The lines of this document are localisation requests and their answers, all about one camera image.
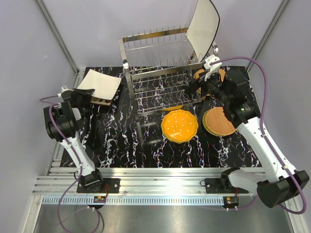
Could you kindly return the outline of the white black-rimmed square plate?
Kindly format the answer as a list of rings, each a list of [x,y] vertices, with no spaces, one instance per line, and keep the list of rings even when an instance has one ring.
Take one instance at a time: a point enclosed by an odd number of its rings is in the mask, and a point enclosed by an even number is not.
[[[90,90],[95,91],[92,97],[112,100],[121,84],[121,78],[114,77],[90,69],[80,84],[77,86],[79,90]]]

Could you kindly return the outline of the cream floral square plate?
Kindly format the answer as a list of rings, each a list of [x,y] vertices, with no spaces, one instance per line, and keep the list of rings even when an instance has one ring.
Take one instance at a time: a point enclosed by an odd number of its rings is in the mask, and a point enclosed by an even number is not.
[[[93,104],[110,106],[113,102],[113,99],[119,89],[120,83],[104,83],[93,85],[92,89],[95,89],[95,92],[92,95]]]

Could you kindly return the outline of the orange rounded-square wicker plate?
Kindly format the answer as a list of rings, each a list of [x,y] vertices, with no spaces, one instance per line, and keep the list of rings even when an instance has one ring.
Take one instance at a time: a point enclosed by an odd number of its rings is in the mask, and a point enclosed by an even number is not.
[[[197,88],[201,97],[216,95],[223,86],[225,71],[219,69],[214,73],[210,73],[200,69],[194,74],[194,79],[198,80],[195,82],[195,88]]]

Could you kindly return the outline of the orange ceramic plate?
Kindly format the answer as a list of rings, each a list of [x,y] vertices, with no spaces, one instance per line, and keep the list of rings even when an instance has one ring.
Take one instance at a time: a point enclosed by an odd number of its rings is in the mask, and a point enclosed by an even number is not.
[[[195,137],[198,127],[196,116],[189,111],[181,109],[170,111],[161,122],[161,130],[164,136],[185,134],[194,135]]]

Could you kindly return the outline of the black rimmed square plate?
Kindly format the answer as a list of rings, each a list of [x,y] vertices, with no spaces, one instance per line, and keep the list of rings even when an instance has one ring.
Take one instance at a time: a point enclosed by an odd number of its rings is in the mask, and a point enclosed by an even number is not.
[[[198,61],[202,61],[216,37],[220,24],[219,13],[210,0],[198,0],[186,38],[190,42]]]

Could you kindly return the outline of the green ceramic plate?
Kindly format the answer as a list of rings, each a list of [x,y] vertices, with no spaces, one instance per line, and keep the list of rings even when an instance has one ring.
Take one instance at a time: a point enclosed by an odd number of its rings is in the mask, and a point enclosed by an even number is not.
[[[174,134],[174,135],[165,135],[165,137],[170,141],[178,144],[190,142],[194,135],[185,135],[185,134]]]

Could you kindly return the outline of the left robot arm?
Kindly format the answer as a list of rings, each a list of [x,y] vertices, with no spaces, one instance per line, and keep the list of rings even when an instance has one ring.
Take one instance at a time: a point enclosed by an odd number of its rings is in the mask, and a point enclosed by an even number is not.
[[[62,88],[58,97],[61,103],[52,103],[43,109],[48,136],[56,140],[70,155],[78,177],[78,193],[99,193],[104,189],[104,180],[94,162],[89,158],[78,136],[80,108],[91,102],[94,89]]]

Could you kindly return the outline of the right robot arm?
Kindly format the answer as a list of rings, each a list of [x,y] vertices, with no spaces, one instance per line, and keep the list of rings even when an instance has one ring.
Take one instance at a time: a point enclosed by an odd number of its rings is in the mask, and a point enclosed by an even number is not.
[[[298,171],[286,159],[265,128],[264,112],[247,99],[246,88],[244,75],[236,70],[227,72],[224,77],[218,72],[199,70],[185,86],[189,96],[200,90],[202,97],[210,95],[223,105],[221,113],[247,140],[264,168],[264,176],[230,168],[222,172],[220,187],[226,193],[236,188],[256,193],[269,208],[300,196],[303,202],[301,214],[307,207],[303,188],[310,180],[309,175],[304,170]]]

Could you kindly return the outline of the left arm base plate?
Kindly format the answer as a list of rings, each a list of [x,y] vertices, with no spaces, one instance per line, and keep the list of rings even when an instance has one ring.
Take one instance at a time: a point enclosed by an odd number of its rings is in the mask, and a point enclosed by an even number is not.
[[[104,178],[102,181],[95,181],[91,183],[82,183],[79,181],[77,186],[77,193],[106,193],[117,194],[119,193],[121,179],[119,178]]]

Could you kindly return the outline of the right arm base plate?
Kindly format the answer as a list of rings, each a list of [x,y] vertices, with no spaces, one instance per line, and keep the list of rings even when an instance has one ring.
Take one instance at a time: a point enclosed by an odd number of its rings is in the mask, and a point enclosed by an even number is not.
[[[205,178],[204,187],[207,194],[226,193],[225,186],[220,178]]]

